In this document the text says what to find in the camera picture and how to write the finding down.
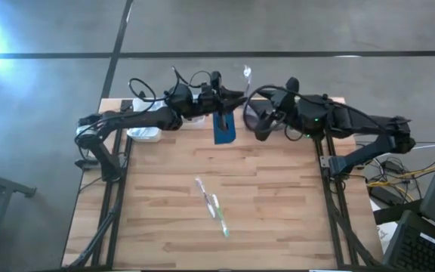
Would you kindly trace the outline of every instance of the gray floor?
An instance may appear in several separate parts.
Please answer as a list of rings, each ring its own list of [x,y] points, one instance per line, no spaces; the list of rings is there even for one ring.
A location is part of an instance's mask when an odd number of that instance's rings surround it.
[[[126,1],[0,0],[0,53],[110,53]],[[122,52],[419,50],[435,51],[435,0],[135,0],[122,46]],[[81,177],[73,165],[75,123],[97,109],[109,64],[109,58],[0,60],[0,175],[38,188],[33,199],[11,202],[0,270],[59,267]],[[367,113],[413,119],[416,140],[435,143],[435,57],[120,60],[110,97],[130,97],[132,76],[159,93],[170,88],[172,65],[187,78],[219,70],[235,89],[245,85],[244,65],[252,68],[254,87],[295,76],[305,94],[345,96]],[[401,158],[410,169],[422,168],[435,160],[435,148]],[[421,181],[423,191],[428,180]]]

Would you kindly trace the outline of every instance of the blue holder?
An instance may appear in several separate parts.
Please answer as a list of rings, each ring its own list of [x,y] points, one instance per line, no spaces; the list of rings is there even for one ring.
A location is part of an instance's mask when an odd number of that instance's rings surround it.
[[[220,119],[223,118],[227,125],[227,130],[220,128]],[[232,143],[236,139],[236,127],[234,125],[233,113],[219,115],[219,113],[212,113],[212,123],[214,129],[214,144],[228,144]]]

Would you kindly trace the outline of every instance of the concrete floor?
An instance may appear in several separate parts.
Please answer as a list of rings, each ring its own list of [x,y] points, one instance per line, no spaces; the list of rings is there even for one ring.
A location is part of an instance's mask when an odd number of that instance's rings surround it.
[[[15,54],[0,60],[0,175],[38,188],[34,198],[11,202],[0,271],[59,267],[81,177],[75,123],[97,109],[112,68],[110,58],[31,53],[111,53],[126,1],[0,0],[0,53]],[[435,0],[134,0],[128,19],[122,52],[435,51]],[[18,56],[30,59],[11,59]],[[110,97],[130,97],[132,76],[159,92],[171,87],[172,65],[185,77],[219,70],[238,89],[245,64],[254,87],[295,76],[305,94],[345,96],[367,113],[413,119],[416,140],[435,143],[435,57],[125,59]],[[402,158],[422,168],[435,148]]]

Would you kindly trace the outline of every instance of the wooden table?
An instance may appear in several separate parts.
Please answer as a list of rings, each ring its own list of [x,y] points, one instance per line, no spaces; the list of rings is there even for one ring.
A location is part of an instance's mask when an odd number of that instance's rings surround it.
[[[100,111],[116,110],[120,103],[103,99]],[[232,144],[214,145],[210,117],[199,129],[163,131],[157,144],[134,143],[114,269],[335,267],[312,140],[290,142],[278,131],[257,141],[245,130],[241,115],[235,111]],[[121,150],[125,139],[123,134]],[[334,142],[339,155],[356,149],[353,137]],[[113,137],[106,144],[111,149]],[[99,170],[86,172],[82,186],[99,176]],[[194,181],[198,176],[219,198],[228,239],[210,217]],[[79,195],[64,265],[93,237],[104,188],[98,182]],[[363,179],[350,178],[345,195],[353,230],[380,261],[381,244]],[[341,239],[347,255],[343,234]]]

